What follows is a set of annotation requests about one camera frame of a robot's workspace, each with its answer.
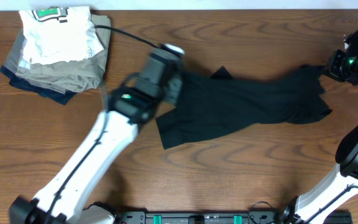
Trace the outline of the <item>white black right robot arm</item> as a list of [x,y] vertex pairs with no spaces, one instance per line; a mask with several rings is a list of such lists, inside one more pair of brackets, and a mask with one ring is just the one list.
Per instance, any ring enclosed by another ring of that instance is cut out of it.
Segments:
[[[358,84],[358,55],[337,50],[324,69],[339,82]],[[336,152],[336,165],[309,192],[287,205],[280,223],[323,223],[344,202],[358,194],[358,125],[345,136]]]

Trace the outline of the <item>black t-shirt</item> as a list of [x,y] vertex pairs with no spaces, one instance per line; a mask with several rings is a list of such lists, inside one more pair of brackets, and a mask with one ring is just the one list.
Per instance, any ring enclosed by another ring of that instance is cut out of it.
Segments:
[[186,72],[175,109],[156,119],[162,146],[219,138],[252,124],[308,124],[332,112],[321,98],[321,69],[305,65],[275,80],[235,79],[221,67],[211,77]]

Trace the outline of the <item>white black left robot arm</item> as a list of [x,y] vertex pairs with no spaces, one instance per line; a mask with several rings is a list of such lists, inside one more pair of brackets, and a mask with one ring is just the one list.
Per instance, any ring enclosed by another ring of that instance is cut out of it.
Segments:
[[101,91],[104,108],[85,140],[60,172],[32,200],[17,197],[9,208],[11,223],[114,223],[103,203],[85,203],[118,155],[155,116],[159,104],[175,104],[180,94],[183,49],[162,44],[144,68],[129,75],[111,93]]

